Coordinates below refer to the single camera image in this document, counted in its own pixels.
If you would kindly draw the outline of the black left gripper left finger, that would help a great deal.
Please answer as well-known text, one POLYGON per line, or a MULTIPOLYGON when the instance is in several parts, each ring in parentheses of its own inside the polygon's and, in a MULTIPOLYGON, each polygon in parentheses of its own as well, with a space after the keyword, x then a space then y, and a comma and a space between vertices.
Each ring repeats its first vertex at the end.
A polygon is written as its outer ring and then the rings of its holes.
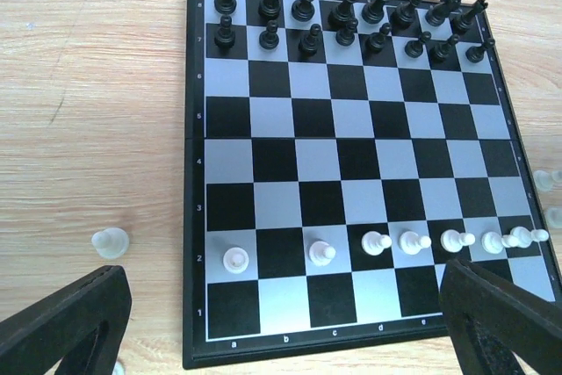
POLYGON ((131 307, 122 266, 90 272, 1 322, 1 373, 111 374, 131 307))

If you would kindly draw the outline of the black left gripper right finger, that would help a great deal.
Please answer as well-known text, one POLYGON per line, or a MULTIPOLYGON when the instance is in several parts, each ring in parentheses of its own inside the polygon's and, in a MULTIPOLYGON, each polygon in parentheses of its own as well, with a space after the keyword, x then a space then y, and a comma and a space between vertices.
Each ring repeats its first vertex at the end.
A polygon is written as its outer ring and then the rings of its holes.
POLYGON ((462 373, 561 373, 560 307, 464 259, 446 263, 439 304, 462 373))

